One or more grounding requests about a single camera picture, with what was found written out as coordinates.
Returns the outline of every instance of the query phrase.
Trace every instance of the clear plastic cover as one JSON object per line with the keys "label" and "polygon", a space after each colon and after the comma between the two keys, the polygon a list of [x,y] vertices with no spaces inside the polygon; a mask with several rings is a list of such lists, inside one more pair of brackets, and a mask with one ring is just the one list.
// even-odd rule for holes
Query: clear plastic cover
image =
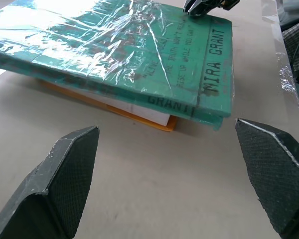
{"label": "clear plastic cover", "polygon": [[232,26],[136,0],[17,0],[0,68],[219,127],[232,109]]}

